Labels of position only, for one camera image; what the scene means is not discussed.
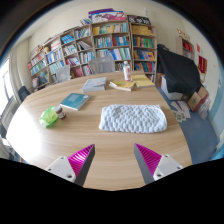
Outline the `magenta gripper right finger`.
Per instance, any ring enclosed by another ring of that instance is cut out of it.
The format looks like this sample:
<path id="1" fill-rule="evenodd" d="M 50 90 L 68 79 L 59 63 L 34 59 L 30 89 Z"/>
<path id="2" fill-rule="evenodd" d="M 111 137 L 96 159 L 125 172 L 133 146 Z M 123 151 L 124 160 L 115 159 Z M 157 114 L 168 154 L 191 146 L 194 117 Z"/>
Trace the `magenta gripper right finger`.
<path id="1" fill-rule="evenodd" d="M 170 155 L 160 155 L 137 143 L 134 144 L 134 155 L 145 184 L 150 184 L 182 169 L 182 166 Z"/>

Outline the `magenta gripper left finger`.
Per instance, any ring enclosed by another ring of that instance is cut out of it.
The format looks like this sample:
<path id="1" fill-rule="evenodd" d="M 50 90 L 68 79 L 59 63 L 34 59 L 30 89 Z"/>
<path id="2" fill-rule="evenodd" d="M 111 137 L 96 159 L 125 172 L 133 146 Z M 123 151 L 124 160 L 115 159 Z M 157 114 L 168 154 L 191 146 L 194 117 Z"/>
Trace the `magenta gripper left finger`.
<path id="1" fill-rule="evenodd" d="M 91 144 L 66 157 L 59 156 L 46 171 L 83 186 L 95 155 L 95 145 Z"/>

